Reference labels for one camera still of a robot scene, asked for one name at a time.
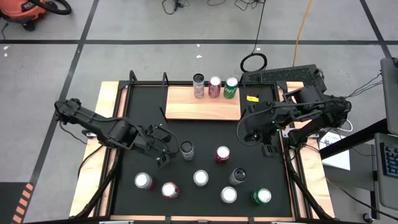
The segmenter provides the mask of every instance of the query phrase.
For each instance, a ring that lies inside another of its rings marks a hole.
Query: black cable
[[[363,86],[361,86],[361,87],[355,89],[354,92],[352,92],[350,95],[346,96],[346,98],[353,97],[353,96],[357,96],[357,93],[359,93],[359,91],[364,90],[364,89],[363,89],[364,87],[366,87],[368,84],[370,84],[373,80],[379,78],[380,75],[381,75],[381,73],[379,73],[375,78],[372,78],[372,79],[371,79],[370,81],[368,81],[365,85],[363,85]]]
[[[372,88],[374,88],[374,87],[376,87],[376,86],[378,86],[378,85],[381,85],[381,84],[383,84],[383,82],[382,82],[382,81],[379,81],[379,82],[377,82],[377,83],[375,83],[375,84],[372,84],[372,85],[366,87],[365,89],[363,89],[363,90],[361,90],[361,91],[355,93],[354,95],[348,96],[348,97],[346,97],[346,98],[358,96],[358,95],[362,94],[363,92],[368,91],[368,90],[370,90],[370,89],[372,89]]]
[[[207,5],[209,5],[209,6],[218,6],[218,5],[223,4],[224,2],[226,2],[226,0],[222,0],[222,1],[219,2],[219,3],[210,4],[211,1],[213,1],[213,0],[207,0]]]
[[[246,57],[244,57],[244,58],[242,59],[242,61],[241,61],[241,70],[242,70],[242,72],[249,72],[249,71],[247,71],[246,69],[244,69],[243,65],[244,65],[244,62],[245,62],[247,59],[249,59],[249,58],[251,58],[251,57],[253,57],[253,56],[260,56],[260,57],[262,57],[262,59],[264,60],[264,63],[263,63],[263,65],[262,65],[262,67],[261,67],[260,69],[255,70],[255,71],[265,70],[266,67],[267,67],[267,64],[268,64],[267,57],[266,57],[264,54],[262,54],[262,53],[254,53],[254,51],[256,50],[256,47],[257,47],[257,42],[258,42],[258,40],[259,40],[259,34],[260,34],[260,28],[261,28],[261,22],[262,22],[262,15],[263,15],[263,13],[264,13],[264,8],[265,8],[265,6],[266,6],[265,1],[262,2],[262,3],[263,3],[263,5],[262,5],[262,9],[261,9],[260,23],[259,23],[259,28],[258,28],[258,30],[257,30],[257,36],[256,36],[256,41],[255,41],[255,43],[254,43],[254,48],[253,48],[253,51],[252,51],[248,56],[246,56]]]
[[[175,7],[173,8],[173,12],[167,12],[167,11],[166,11],[166,8],[165,8],[165,6],[164,6],[164,2],[166,2],[166,1],[167,1],[167,0],[163,0],[163,1],[162,1],[163,11],[164,11],[167,15],[172,15],[172,14],[174,14],[175,11],[177,10]],[[190,3],[189,3],[188,0],[185,0],[182,4],[179,3],[178,0],[173,0],[173,2],[174,2],[175,4],[177,4],[177,7],[189,7],[189,6],[190,6]]]
[[[8,22],[6,22],[4,27],[1,29],[1,35],[2,35],[3,40],[6,40],[6,36],[4,35],[4,30],[6,29],[7,26],[8,26]]]
[[[379,78],[380,75],[381,75],[381,73],[379,73],[376,77],[374,77],[374,78],[372,78],[370,81],[368,81],[367,84],[365,84],[365,85],[363,85],[363,86],[361,86],[361,87],[355,89],[354,92],[352,92],[349,96],[355,94],[358,90],[360,90],[360,89],[362,89],[363,87],[365,87],[366,85],[370,84],[373,80]]]
[[[241,8],[241,6],[239,4],[237,4],[238,2],[243,2],[245,3],[246,7],[245,8]],[[266,0],[264,0],[263,2],[261,2],[260,0],[252,0],[252,1],[243,1],[243,0],[235,0],[235,6],[238,7],[240,10],[242,11],[246,11],[248,9],[248,6],[251,5],[252,9],[255,9],[257,7],[258,4],[264,4],[266,2]]]
[[[326,102],[330,102],[330,101],[335,101],[335,100],[334,99],[330,99],[330,100],[323,100],[323,101],[316,101],[316,102],[309,102],[309,103],[292,103],[292,104],[288,104],[288,105],[277,105],[277,106],[273,106],[272,108],[318,105],[318,104],[322,104],[322,103],[326,103]]]
[[[85,143],[83,140],[81,140],[80,138],[76,137],[73,133],[71,133],[70,131],[66,130],[63,126],[62,126],[62,122],[59,122],[59,126],[62,129],[62,131],[65,131],[66,133],[70,134],[74,139],[80,141],[81,143],[87,145],[87,143]]]
[[[397,217],[394,217],[394,216],[392,216],[392,215],[390,215],[390,214],[387,214],[387,213],[385,213],[385,212],[382,212],[382,211],[380,211],[380,210],[378,210],[378,209],[376,209],[376,208],[374,208],[374,207],[372,207],[372,206],[370,206],[370,205],[368,205],[368,204],[366,204],[366,203],[364,203],[364,202],[362,202],[362,201],[356,199],[354,196],[352,196],[351,194],[349,194],[346,190],[342,189],[341,187],[338,187],[337,185],[335,185],[334,183],[332,183],[332,182],[331,182],[330,180],[328,180],[327,178],[326,178],[326,181],[327,181],[329,184],[331,184],[332,186],[336,187],[337,189],[342,190],[347,196],[349,196],[350,198],[352,198],[354,201],[360,203],[361,205],[364,205],[365,207],[368,207],[368,208],[370,208],[370,209],[372,209],[372,210],[375,210],[375,211],[377,211],[378,213],[380,213],[381,215],[385,215],[385,216],[387,216],[387,217],[389,217],[389,218],[391,218],[391,219],[393,219],[393,220],[398,220]]]
[[[270,109],[266,109],[266,110],[258,111],[258,112],[255,112],[255,113],[251,113],[251,114],[249,114],[248,116],[242,118],[242,119],[238,122],[238,125],[237,125],[237,127],[236,127],[236,137],[238,138],[238,140],[239,140],[240,143],[244,144],[245,146],[255,146],[255,145],[257,145],[257,144],[260,143],[260,140],[256,141],[255,143],[252,143],[252,144],[248,144],[248,143],[244,142],[244,141],[241,139],[240,135],[239,135],[239,127],[241,126],[242,122],[245,121],[246,119],[248,119],[248,118],[250,118],[250,117],[252,117],[252,116],[255,116],[255,115],[257,115],[257,114],[265,113],[265,112],[267,112],[267,111],[269,111],[269,110],[270,110]]]
[[[85,162],[87,161],[87,159],[89,159],[92,155],[94,155],[96,152],[98,152],[101,148],[103,147],[103,145],[100,145],[97,149],[95,149],[92,153],[90,153],[90,155],[88,155],[83,162],[81,162],[80,166],[79,166],[79,170],[77,172],[77,178],[79,179],[79,175],[80,175],[80,171],[81,168],[83,167],[83,165],[85,164]]]

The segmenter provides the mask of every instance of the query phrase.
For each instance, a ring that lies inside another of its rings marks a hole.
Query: cable
[[[211,1],[212,1],[212,0],[207,0],[207,5],[209,5],[209,6],[218,6],[218,5],[220,5],[220,4],[223,4],[226,0],[223,0],[223,1],[221,1],[221,2],[219,2],[219,3],[216,3],[216,4],[210,4]]]
[[[297,39],[296,39],[296,44],[295,44],[295,47],[294,47],[293,67],[296,66],[297,48],[298,48],[298,46],[299,46],[299,40],[300,40],[300,36],[301,36],[301,31],[303,31],[303,27],[304,27],[304,24],[305,24],[305,20],[307,19],[307,15],[308,15],[308,12],[309,12],[309,10],[310,10],[311,4],[312,4],[312,0],[309,0],[309,1],[308,1],[307,9],[305,10],[305,14],[304,14],[304,17],[303,17],[303,21],[302,21],[302,23],[301,23],[300,29],[298,30]]]
[[[363,86],[361,86],[361,87],[355,89],[354,92],[352,92],[352,93],[351,93],[350,95],[348,95],[348,96],[351,96],[351,95],[355,94],[358,90],[360,90],[360,89],[362,89],[363,87],[365,87],[366,85],[370,84],[373,80],[379,78],[380,75],[381,75],[381,73],[379,73],[376,77],[374,77],[374,78],[372,78],[370,81],[368,81],[367,84],[365,84],[365,85],[363,85]]]
[[[66,130],[63,126],[62,126],[62,122],[59,122],[59,126],[62,129],[62,131],[65,131],[66,133],[70,134],[74,139],[80,141],[81,143],[87,145],[87,143],[85,143],[83,140],[81,140],[80,138],[76,137],[74,134],[72,134],[70,131]]]
[[[250,117],[252,117],[252,116],[255,116],[255,115],[257,115],[257,114],[265,113],[265,112],[267,112],[267,111],[269,111],[269,110],[270,110],[270,109],[266,109],[266,110],[258,111],[258,112],[255,112],[255,113],[251,113],[251,114],[249,114],[247,117],[242,118],[242,119],[238,122],[238,125],[237,125],[237,127],[236,127],[236,137],[238,138],[238,140],[239,140],[240,143],[244,144],[245,146],[255,146],[255,145],[257,145],[257,144],[260,143],[260,140],[256,141],[255,143],[252,143],[252,144],[248,144],[248,143],[244,142],[244,141],[241,139],[240,135],[239,135],[239,127],[241,126],[241,124],[242,124],[242,122],[243,122],[244,120],[246,120],[246,119],[248,119],[248,118],[250,118]]]
[[[346,121],[348,122],[348,124],[349,124],[349,126],[350,126],[349,130],[343,129],[343,128],[337,128],[337,129],[339,129],[340,131],[352,132],[353,129],[354,129],[353,124],[352,124],[348,119],[347,119]]]
[[[241,6],[239,6],[237,3],[238,2],[243,2],[246,4],[245,8],[241,8]],[[260,2],[260,0],[252,0],[249,2],[243,1],[243,0],[235,0],[235,6],[238,7],[240,10],[242,11],[246,11],[248,9],[248,6],[251,5],[252,9],[255,9],[257,7],[257,5],[260,4],[264,4],[266,2],[266,0],[264,0],[263,2]]]
[[[334,101],[334,99],[330,100],[323,100],[323,101],[316,101],[316,102],[309,102],[309,103],[292,103],[287,105],[277,105],[273,106],[272,108],[282,108],[282,107],[292,107],[292,106],[307,106],[307,105],[318,105],[326,102]]]
[[[166,11],[166,8],[165,8],[165,6],[164,6],[164,2],[166,2],[167,0],[163,0],[162,1],[162,7],[163,7],[163,11],[167,14],[167,15],[172,15],[172,14],[174,14],[175,13],[175,11],[177,10],[177,8],[175,7],[175,8],[173,8],[173,12],[167,12]],[[184,2],[181,4],[181,3],[179,3],[178,2],[179,0],[173,0],[173,2],[175,3],[175,4],[177,4],[177,7],[189,7],[190,6],[190,3],[188,2],[188,0],[184,0]]]
[[[4,35],[4,30],[6,29],[7,26],[8,26],[8,22],[6,22],[4,27],[1,29],[1,35],[2,35],[3,40],[6,40],[6,36]]]
[[[253,57],[253,56],[260,56],[260,57],[262,57],[262,59],[263,59],[263,61],[264,61],[264,64],[262,65],[262,67],[261,67],[260,69],[255,70],[255,71],[261,71],[261,70],[266,69],[267,64],[268,64],[267,57],[266,57],[264,54],[262,54],[262,53],[254,53],[254,51],[256,50],[256,47],[257,47],[257,42],[258,42],[258,40],[259,40],[259,34],[260,34],[260,28],[261,28],[261,22],[262,22],[262,15],[264,14],[264,8],[265,8],[265,6],[266,6],[265,1],[264,1],[264,2],[261,2],[261,3],[262,3],[262,9],[261,9],[261,16],[260,16],[259,28],[258,28],[258,30],[257,30],[256,41],[255,41],[255,43],[254,43],[253,51],[252,51],[248,56],[244,57],[244,58],[242,59],[242,61],[241,61],[241,70],[242,70],[242,72],[248,72],[246,69],[244,69],[243,65],[244,65],[244,62],[245,62],[247,59],[249,59],[249,58],[251,58],[251,57]]]
[[[251,52],[252,54],[254,53],[254,51],[256,50],[256,47],[257,47],[257,41],[259,40],[259,34],[260,34],[260,28],[261,28],[261,22],[262,22],[262,15],[263,15],[263,13],[264,13],[264,8],[265,8],[265,1],[263,2],[263,4],[262,4],[262,9],[261,9],[261,16],[260,16],[260,23],[259,23],[259,28],[258,28],[258,30],[257,30],[257,36],[256,36],[256,42],[254,43],[254,48],[253,48],[253,51]]]
[[[383,82],[382,82],[382,81],[379,81],[379,82],[377,82],[377,83],[375,83],[375,84],[372,84],[372,85],[368,86],[367,88],[365,88],[365,89],[363,89],[363,90],[361,90],[361,91],[355,93],[354,95],[347,96],[346,98],[358,96],[358,95],[362,94],[363,92],[368,91],[368,90],[370,90],[371,88],[374,88],[374,87],[376,87],[376,86],[378,86],[378,85],[381,85],[381,84],[383,84]]]
[[[363,89],[364,87],[366,87],[368,84],[370,84],[373,80],[379,78],[380,75],[381,75],[381,73],[379,73],[376,77],[372,78],[372,79],[371,79],[370,81],[368,81],[365,85],[363,85],[363,86],[361,86],[361,87],[355,89],[354,92],[352,92],[350,95],[346,96],[346,98],[352,97],[352,96],[356,95],[357,93],[359,93],[359,91],[364,90],[364,89]]]
[[[385,212],[382,212],[382,211],[380,211],[380,210],[378,210],[378,209],[376,209],[376,208],[374,208],[374,207],[372,207],[372,206],[370,206],[370,205],[368,205],[368,204],[366,204],[366,203],[364,203],[364,202],[362,202],[362,201],[360,201],[360,200],[354,198],[354,196],[350,195],[346,190],[344,190],[344,189],[342,189],[341,187],[338,187],[337,185],[335,185],[334,183],[332,183],[329,179],[326,178],[326,181],[327,181],[329,184],[331,184],[332,186],[336,187],[337,189],[342,190],[347,196],[349,196],[349,197],[350,197],[351,199],[353,199],[354,201],[360,203],[361,205],[364,205],[365,207],[368,207],[368,208],[370,208],[370,209],[372,209],[372,210],[375,210],[375,211],[377,211],[378,213],[380,213],[381,215],[385,215],[385,216],[387,216],[387,217],[389,217],[389,218],[391,218],[391,219],[393,219],[393,220],[398,220],[397,217],[394,217],[394,216],[392,216],[392,215],[390,215],[390,214],[387,214],[387,213],[385,213]]]
[[[90,155],[88,155],[85,159],[83,159],[83,162],[81,162],[81,164],[79,166],[79,170],[77,172],[77,178],[78,179],[79,179],[81,168],[83,167],[83,165],[85,164],[87,159],[89,159],[92,155],[94,155],[96,152],[98,152],[102,147],[103,147],[103,145],[100,145],[97,149],[95,149],[92,153],[90,153]]]

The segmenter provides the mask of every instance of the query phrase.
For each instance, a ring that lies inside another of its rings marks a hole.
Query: paper
[[[325,136],[321,138],[321,140],[318,142],[318,147],[320,150],[322,150],[324,147],[327,147],[328,145],[333,144],[334,142],[337,142],[339,140],[340,136],[338,134],[329,132],[326,133]],[[324,159],[322,160],[322,163],[324,165],[350,170],[349,150],[341,152],[327,159]]]

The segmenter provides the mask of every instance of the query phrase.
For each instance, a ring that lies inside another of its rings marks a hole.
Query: hose
[[[63,4],[65,6],[64,10],[61,9],[56,9],[52,6],[46,5],[45,3],[40,2],[40,0],[28,0],[29,2],[35,4],[36,6],[39,6],[49,12],[52,12],[54,14],[58,15],[69,15],[72,12],[72,9],[69,5],[69,3],[66,2],[66,0],[56,0],[57,2]]]

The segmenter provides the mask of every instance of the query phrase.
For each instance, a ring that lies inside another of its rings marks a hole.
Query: black table surface
[[[188,162],[178,154],[170,164],[159,169],[150,157],[125,151],[115,186],[112,215],[292,217],[286,170],[281,157],[264,157],[260,146],[242,145],[235,135],[237,121],[166,122],[159,110],[159,106],[166,107],[166,92],[158,86],[134,86],[127,117],[143,126],[162,124],[178,136],[180,143],[192,142],[195,158]],[[275,97],[269,86],[242,88],[240,92],[241,111],[247,106],[247,94],[269,101]],[[273,144],[280,147],[278,136],[273,138]],[[227,146],[231,151],[225,164],[215,162],[219,146]],[[175,140],[172,140],[170,148],[176,147]],[[228,177],[237,167],[245,169],[248,177],[242,184],[234,186],[238,193],[235,203],[225,204],[220,193],[224,187],[230,186]],[[193,182],[193,174],[198,169],[209,174],[209,182],[203,188]],[[134,185],[134,178],[140,172],[152,176],[154,189],[142,190]],[[162,185],[170,181],[176,183],[180,190],[175,199],[162,196]],[[267,205],[255,205],[250,201],[250,191],[258,188],[271,191],[272,199]]]

